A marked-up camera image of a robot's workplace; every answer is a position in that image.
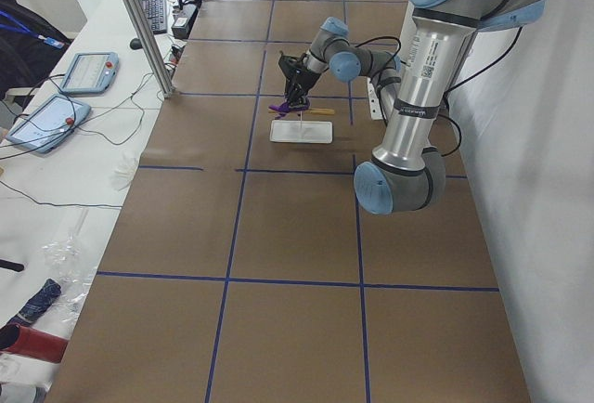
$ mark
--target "table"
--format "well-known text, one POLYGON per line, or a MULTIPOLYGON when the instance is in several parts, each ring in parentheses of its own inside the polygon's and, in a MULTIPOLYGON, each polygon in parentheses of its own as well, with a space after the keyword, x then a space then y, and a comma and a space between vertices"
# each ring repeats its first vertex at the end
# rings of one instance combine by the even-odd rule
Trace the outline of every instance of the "table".
POLYGON ((383 124, 330 76, 311 99, 333 143, 269 141, 279 50, 327 16, 395 34, 405 10, 205 0, 49 403, 529 401, 459 156, 435 207, 367 214, 353 171, 383 124))
MULTIPOLYGON (((64 73, 78 52, 114 51, 118 54, 120 69, 110 89, 101 96, 81 97, 92 106, 91 117, 108 111, 127 98, 139 86, 143 75, 151 72, 144 53, 129 47, 134 36, 136 33, 122 0, 104 0, 53 70, 53 74, 64 73)), ((172 38, 166 35, 157 38, 164 55, 172 38)), ((25 154, 0 161, 0 166, 5 169, 0 180, 43 202, 121 205, 128 188, 115 188, 114 172, 123 164, 124 157, 139 158, 162 103, 156 81, 154 78, 147 80, 135 96, 136 104, 144 111, 144 118, 138 131, 127 142, 113 146, 101 136, 76 132, 46 156, 25 154)), ((26 112, 34 111, 55 92, 51 83, 45 83, 26 112)), ((86 128, 121 142, 138 126, 141 114, 141 110, 128 101, 117 110, 89 122, 86 128)), ((2 144, 0 157, 21 153, 20 149, 8 148, 7 144, 2 144)), ((42 247, 66 241, 77 222, 84 220, 76 238, 80 251, 79 274, 76 276, 82 283, 75 283, 69 290, 65 288, 65 296, 35 324, 36 329, 70 338, 75 323, 72 318, 80 311, 83 301, 80 297, 75 304, 67 305, 66 301, 88 290, 119 209, 40 206, 2 185, 0 203, 0 257, 26 266, 21 273, 0 269, 0 319, 3 321, 15 315, 47 278, 55 277, 55 266, 46 263, 42 247)), ((46 386, 51 384, 58 368, 41 361, 6 355, 0 364, 19 368, 15 380, 21 383, 46 386)))

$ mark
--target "white desk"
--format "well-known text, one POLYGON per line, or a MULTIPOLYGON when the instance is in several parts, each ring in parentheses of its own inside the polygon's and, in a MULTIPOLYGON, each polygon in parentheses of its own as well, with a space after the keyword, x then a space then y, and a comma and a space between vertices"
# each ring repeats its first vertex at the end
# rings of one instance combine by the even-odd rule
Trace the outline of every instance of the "white desk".
MULTIPOLYGON (((114 51, 119 55, 120 69, 110 89, 98 97, 81 97, 92 106, 91 117, 130 96, 143 75, 151 72, 144 52, 129 47, 135 36, 122 0, 104 0, 54 69, 53 74, 64 73, 77 52, 114 51)), ((163 55, 171 47, 172 39, 167 35, 157 36, 163 55)), ((26 111, 34 111, 56 91, 51 83, 45 83, 26 111)), ((77 131, 45 156, 30 153, 0 161, 0 166, 5 169, 1 179, 41 202, 121 205, 128 188, 117 190, 112 185, 112 177, 124 155, 138 158, 147 143, 162 102, 154 77, 135 96, 135 102, 145 110, 145 116, 138 132, 125 144, 113 146, 102 136, 77 131)), ((114 141, 122 141, 134 131, 140 116, 141 111, 127 101, 117 110, 91 121, 85 128, 102 132, 114 141)), ((0 148, 0 157, 22 152, 21 149, 7 148, 6 143, 0 148)), ((3 325, 46 279, 52 278, 42 247, 65 241, 83 215, 84 208, 40 206, 0 185, 0 210, 0 258, 25 265, 21 273, 0 269, 0 325, 3 325)), ((81 277, 87 281, 93 278, 118 213, 117 209, 88 208, 78 238, 79 268, 81 277)), ((70 338, 74 322, 63 321, 69 315, 66 298, 72 298, 83 289, 75 286, 69 291, 65 288, 65 296, 59 298, 35 324, 35 329, 70 338)), ((24 384, 48 386, 58 368, 58 365, 43 361, 3 355, 0 357, 0 382, 10 378, 2 375, 2 365, 7 363, 19 370, 11 381, 24 384)))

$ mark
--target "black cable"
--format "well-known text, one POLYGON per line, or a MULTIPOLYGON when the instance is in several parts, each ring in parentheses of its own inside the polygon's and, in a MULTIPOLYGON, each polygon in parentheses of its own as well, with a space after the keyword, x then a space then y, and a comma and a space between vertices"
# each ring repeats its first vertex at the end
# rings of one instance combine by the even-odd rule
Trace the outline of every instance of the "black cable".
MULTIPOLYGON (((43 79, 42 81, 40 81, 38 84, 36 84, 34 87, 32 87, 32 88, 29 90, 29 93, 28 93, 28 94, 27 94, 27 96, 26 96, 26 98, 29 98, 29 101, 27 102, 27 101, 25 100, 25 101, 26 101, 26 105, 25 105, 25 103, 23 103, 23 106, 22 106, 22 108, 23 108, 23 109, 25 109, 25 108, 26 108, 26 107, 29 105, 29 103, 31 103, 31 100, 32 100, 32 91, 33 91, 34 89, 36 89, 36 88, 37 88, 37 86, 39 86, 39 85, 41 85, 41 84, 45 83, 46 81, 50 81, 50 82, 51 82, 51 83, 52 83, 52 84, 53 84, 53 85, 54 85, 54 86, 55 86, 55 87, 58 89, 59 93, 60 93, 60 94, 62 94, 62 95, 64 95, 64 97, 66 97, 66 98, 68 99, 68 101, 71 103, 71 105, 72 105, 72 115, 73 115, 73 120, 76 122, 76 109, 75 109, 75 107, 74 107, 74 103, 72 102, 72 100, 71 100, 71 99, 70 99, 70 98, 69 98, 67 95, 65 95, 65 94, 64 94, 64 93, 63 93, 63 92, 60 90, 59 86, 58 86, 58 85, 56 84, 56 82, 53 80, 54 78, 59 78, 59 77, 62 77, 62 76, 64 76, 64 74, 59 74, 59 75, 52 75, 52 76, 48 76, 48 77, 46 77, 45 79, 43 79)), ((42 132, 54 132, 54 131, 58 131, 58 130, 60 130, 60 129, 64 129, 64 132, 66 132, 66 131, 68 131, 69 129, 65 129, 65 126, 72 127, 72 125, 71 125, 71 124, 67 124, 67 123, 65 123, 65 124, 63 124, 62 126, 55 127, 55 128, 53 128, 53 129, 43 129, 43 128, 39 127, 39 126, 38 126, 36 123, 34 123, 34 122, 31 120, 31 119, 27 118, 29 115, 22 114, 22 113, 20 113, 20 114, 16 114, 16 113, 14 113, 12 110, 10 110, 10 108, 8 107, 8 105, 5 103, 5 101, 4 101, 4 100, 2 100, 2 104, 4 104, 4 106, 6 107, 6 109, 7 109, 7 110, 8 110, 8 111, 9 111, 9 112, 12 114, 12 115, 14 115, 14 117, 15 117, 15 121, 16 121, 16 119, 17 119, 17 118, 21 118, 21 119, 22 119, 22 120, 23 120, 25 123, 32 124, 34 127, 36 127, 37 129, 39 129, 39 130, 40 130, 40 131, 42 131, 42 132)))
POLYGON ((454 120, 453 118, 448 117, 447 115, 444 115, 442 113, 437 115, 438 117, 441 117, 445 120, 448 120, 450 123, 452 123, 454 125, 454 127, 456 127, 456 130, 458 131, 458 144, 456 145, 455 148, 453 148, 451 151, 446 152, 445 154, 442 154, 442 157, 447 157, 448 155, 452 155, 454 152, 456 152, 457 150, 460 149, 460 146, 462 145, 462 128, 460 127, 460 125, 458 123, 456 123, 456 120, 454 120))
POLYGON ((383 103, 381 102, 381 90, 382 89, 383 89, 383 85, 380 85, 380 87, 378 87, 378 90, 375 95, 378 97, 378 102, 380 103, 381 120, 383 121, 383 124, 386 127, 388 127, 388 119, 386 117, 386 112, 383 109, 383 103))
POLYGON ((132 94, 127 97, 126 99, 124 99, 123 101, 120 102, 120 104, 118 104, 117 106, 114 106, 113 108, 106 110, 103 113, 100 113, 99 115, 96 115, 94 117, 88 118, 87 120, 84 120, 82 123, 80 123, 77 126, 77 129, 81 132, 87 133, 87 134, 93 134, 93 135, 98 135, 101 136, 103 138, 105 138, 111 145, 113 146, 121 146, 124 143, 126 143, 128 140, 130 140, 130 138, 132 138, 140 129, 140 127, 142 126, 142 122, 143 119, 145 117, 146 111, 141 108, 135 101, 134 101, 134 96, 149 82, 150 76, 152 76, 153 73, 145 73, 145 75, 142 77, 142 79, 140 80, 140 84, 138 85, 138 87, 136 88, 136 90, 134 92, 132 92, 132 94), (138 120, 138 124, 136 125, 136 128, 134 129, 134 131, 132 131, 132 134, 130 134, 129 136, 127 136, 124 140, 116 142, 113 141, 111 138, 109 138, 108 136, 106 136, 105 134, 103 134, 102 132, 98 132, 98 131, 92 131, 90 129, 84 129, 81 126, 83 124, 87 124, 88 122, 95 120, 96 118, 102 117, 110 112, 115 111, 116 109, 120 108, 126 101, 131 101, 132 104, 134 104, 136 106, 137 109, 139 109, 141 111, 140 114, 140 119, 138 120))
MULTIPOLYGON (((497 58, 495 61, 493 61, 491 64, 487 65, 486 67, 484 67, 483 69, 480 69, 477 73, 475 73, 474 75, 469 76, 468 78, 466 78, 463 81, 460 81, 459 83, 453 85, 452 87, 450 87, 449 89, 447 89, 444 92, 444 95, 442 97, 442 100, 445 103, 445 108, 449 111, 450 110, 450 105, 449 105, 449 101, 447 99, 447 94, 449 94, 450 92, 452 92, 455 89, 458 89, 459 87, 465 85, 467 82, 473 80, 474 78, 476 78, 477 76, 485 73, 486 71, 488 71, 489 69, 491 69, 493 66, 495 66, 496 64, 498 64, 502 59, 504 59, 510 52, 511 50, 516 46, 516 44, 518 43, 518 39, 520 39, 520 34, 522 33, 522 29, 523 27, 520 27, 518 29, 518 32, 516 33, 515 37, 513 38, 513 41, 511 42, 510 46, 508 47, 508 49, 503 52, 501 54, 501 56, 499 58, 497 58)), ((456 130, 458 131, 458 144, 456 145, 455 148, 453 148, 451 151, 445 153, 442 155, 442 157, 447 157, 448 155, 453 154, 454 152, 456 152, 457 150, 459 150, 460 146, 462 145, 462 129, 459 126, 458 123, 456 123, 456 121, 446 115, 438 115, 442 118, 445 118, 446 120, 448 120, 449 122, 451 122, 455 127, 456 130)))
POLYGON ((122 209, 121 205, 108 205, 106 203, 52 203, 51 201, 38 201, 35 198, 33 198, 32 196, 30 196, 29 194, 22 192, 16 188, 11 187, 10 185, 7 185, 5 182, 3 182, 2 180, 0 180, 0 183, 2 185, 4 185, 6 188, 10 189, 11 191, 14 191, 24 197, 26 197, 27 199, 29 199, 30 201, 35 202, 38 205, 47 205, 47 206, 53 206, 56 208, 61 208, 61 207, 66 207, 66 206, 83 206, 85 208, 108 208, 111 210, 120 210, 122 209))
POLYGON ((72 98, 70 98, 69 95, 65 94, 64 91, 62 91, 62 89, 60 89, 59 85, 56 84, 56 82, 52 79, 52 77, 49 77, 48 80, 51 82, 52 85, 54 85, 56 87, 56 89, 58 90, 58 93, 61 94, 63 97, 65 97, 70 102, 71 107, 72 107, 72 124, 70 124, 70 128, 72 128, 74 126, 74 124, 76 124, 76 106, 74 106, 74 101, 72 101, 72 98))
POLYGON ((60 77, 64 77, 66 76, 66 73, 60 73, 58 75, 50 75, 46 78, 44 78, 43 80, 41 80, 39 83, 37 83, 36 85, 34 85, 30 90, 29 93, 27 94, 27 97, 29 100, 25 99, 25 101, 22 104, 22 109, 25 110, 27 109, 27 106, 29 106, 29 103, 31 103, 31 101, 33 100, 32 98, 32 92, 33 90, 35 90, 37 87, 39 87, 40 85, 42 85, 43 83, 45 83, 46 81, 52 79, 52 78, 60 78, 60 77))
POLYGON ((460 81, 458 84, 456 84, 456 85, 450 87, 449 89, 447 89, 444 92, 444 95, 447 95, 452 90, 458 89, 460 86, 465 85, 467 82, 469 82, 470 80, 473 80, 477 76, 485 73, 486 71, 488 71, 489 69, 491 69, 493 66, 495 66, 496 64, 498 64, 502 59, 504 59, 511 52, 511 50, 515 47, 516 43, 518 42, 518 39, 520 38, 520 33, 522 33, 522 29, 523 29, 523 27, 520 27, 518 29, 518 32, 516 33, 515 38, 513 38, 513 42, 510 44, 510 46, 508 47, 508 49, 505 52, 503 52, 503 54, 499 58, 497 58, 491 64, 489 64, 488 66, 486 66, 484 69, 481 69, 477 73, 475 73, 474 75, 469 76, 464 81, 460 81))
MULTIPOLYGON (((87 133, 89 133, 89 134, 98 134, 98 135, 101 135, 101 136, 102 136, 102 137, 104 137, 106 140, 108 140, 108 141, 109 141, 109 143, 111 143, 111 144, 112 144, 112 145, 114 145, 114 146, 121 146, 122 144, 126 143, 126 142, 127 142, 129 139, 130 139, 130 138, 132 138, 132 137, 133 137, 133 136, 136 134, 136 132, 138 132, 138 130, 140 129, 140 126, 142 125, 142 121, 143 121, 143 118, 144 118, 144 116, 145 116, 145 113, 146 113, 144 109, 142 109, 142 108, 141 108, 141 107, 140 107, 140 106, 139 106, 137 103, 135 103, 135 102, 134 102, 134 100, 133 100, 133 98, 134 98, 134 95, 136 95, 136 94, 137 94, 137 93, 138 93, 138 92, 139 92, 139 91, 140 91, 140 90, 141 90, 141 89, 142 89, 142 88, 143 88, 143 87, 144 87, 144 86, 147 84, 147 82, 149 81, 149 79, 150 79, 150 76, 151 76, 152 74, 153 74, 153 73, 145 73, 145 75, 142 77, 142 79, 141 79, 141 81, 140 81, 140 84, 138 85, 138 87, 136 88, 136 90, 135 90, 135 91, 134 91, 134 92, 133 92, 133 93, 130 95, 130 97, 127 97, 126 99, 124 99, 123 101, 121 101, 121 102, 120 102, 120 103, 119 103, 117 106, 115 106, 115 107, 113 107, 113 108, 111 108, 111 109, 109 109, 109 110, 107 110, 107 111, 105 111, 105 112, 103 112, 103 113, 100 113, 99 115, 96 115, 96 116, 94 116, 94 117, 90 117, 90 118, 88 118, 88 119, 86 119, 86 120, 82 121, 81 123, 79 123, 79 124, 77 124, 77 125, 75 125, 75 126, 71 126, 71 130, 76 130, 76 129, 79 129, 79 130, 81 130, 81 131, 83 131, 83 132, 87 132, 87 133), (118 109, 119 107, 121 107, 121 106, 122 106, 122 104, 124 104, 124 103, 125 103, 126 101, 128 101, 128 100, 131 100, 131 101, 133 102, 133 104, 134 104, 134 105, 135 105, 135 106, 136 106, 138 109, 140 109, 140 110, 142 111, 142 114, 141 114, 141 116, 140 116, 140 120, 138 121, 138 125, 136 126, 135 130, 134 130, 134 131, 132 132, 132 134, 131 134, 130 136, 128 136, 128 137, 127 137, 125 140, 123 140, 123 141, 121 141, 121 142, 114 142, 114 141, 113 141, 113 140, 111 140, 109 137, 107 137, 105 134, 102 134, 102 133, 100 133, 100 132, 98 132, 98 131, 91 131, 91 130, 83 129, 83 128, 81 128, 81 127, 80 127, 82 124, 88 123, 88 122, 90 122, 90 121, 92 121, 92 120, 95 120, 96 118, 99 118, 99 117, 101 117, 101 116, 103 116, 103 115, 106 115, 107 113, 110 113, 110 112, 112 112, 112 111, 115 111, 116 109, 118 109)), ((66 96, 66 95, 65 95, 65 97, 67 97, 67 99, 68 99, 68 100, 71 102, 72 106, 74 106, 74 105, 73 105, 73 103, 72 103, 72 100, 70 99, 70 97, 68 97, 68 96, 66 96)), ((31 123, 31 124, 33 124, 33 125, 35 125, 35 124, 34 124, 33 122, 31 122, 29 119, 24 119, 24 120, 26 120, 26 121, 28 121, 29 123, 31 123)), ((13 144, 7 144, 7 145, 3 145, 1 148, 9 148, 9 147, 12 147, 12 146, 21 146, 22 144, 33 143, 34 141, 38 141, 38 140, 41 140, 41 139, 44 139, 44 138, 49 138, 49 137, 56 136, 56 138, 53 138, 53 139, 51 139, 51 140, 47 141, 45 144, 41 145, 41 146, 40 146, 40 147, 38 147, 38 148, 34 148, 34 149, 27 149, 27 150, 25 150, 25 151, 19 152, 18 154, 12 154, 12 155, 7 155, 7 156, 5 156, 5 157, 0 157, 0 160, 12 159, 12 158, 14 158, 14 157, 19 157, 19 156, 21 156, 21 155, 25 155, 25 154, 28 154, 28 153, 31 153, 31 152, 35 152, 35 151, 37 151, 37 150, 38 150, 38 149, 40 149, 40 148, 43 148, 43 147, 45 147, 45 146, 48 146, 48 145, 50 145, 50 144, 52 144, 52 143, 54 143, 54 142, 58 141, 60 138, 62 138, 63 134, 64 134, 63 132, 59 132, 59 133, 56 133, 56 134, 54 134, 54 135, 51 135, 51 136, 41 136, 41 137, 39 137, 39 138, 34 138, 34 139, 32 139, 32 140, 29 140, 29 141, 23 141, 23 142, 20 142, 20 143, 13 143, 13 144)))
POLYGON ((375 38, 367 39, 367 41, 357 44, 355 47, 364 46, 365 44, 373 43, 375 41, 380 41, 383 39, 391 39, 393 41, 396 41, 400 46, 402 46, 400 39, 398 39, 396 36, 376 36, 375 38))
POLYGON ((400 51, 401 47, 398 47, 398 49, 394 52, 393 55, 391 55, 388 60, 383 64, 383 66, 381 66, 381 69, 379 69, 378 71, 376 71, 375 73, 373 73, 372 75, 369 76, 369 79, 372 80, 373 78, 376 77, 376 75, 379 75, 381 78, 381 75, 383 74, 384 71, 386 71, 388 69, 388 64, 390 64, 398 55, 398 52, 400 51))

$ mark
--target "keyboard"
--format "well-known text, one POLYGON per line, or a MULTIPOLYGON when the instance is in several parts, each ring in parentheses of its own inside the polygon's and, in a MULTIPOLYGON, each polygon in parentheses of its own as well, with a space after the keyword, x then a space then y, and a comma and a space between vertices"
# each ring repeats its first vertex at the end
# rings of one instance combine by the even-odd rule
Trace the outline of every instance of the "keyboard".
POLYGON ((140 0, 153 34, 167 33, 167 0, 140 0))

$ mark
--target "red cup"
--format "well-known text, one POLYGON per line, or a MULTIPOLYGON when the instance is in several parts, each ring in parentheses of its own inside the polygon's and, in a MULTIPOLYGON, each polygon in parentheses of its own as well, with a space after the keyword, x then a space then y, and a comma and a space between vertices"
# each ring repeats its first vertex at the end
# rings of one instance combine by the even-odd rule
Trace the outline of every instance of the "red cup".
POLYGON ((59 363, 68 340, 19 324, 0 329, 0 352, 59 363))

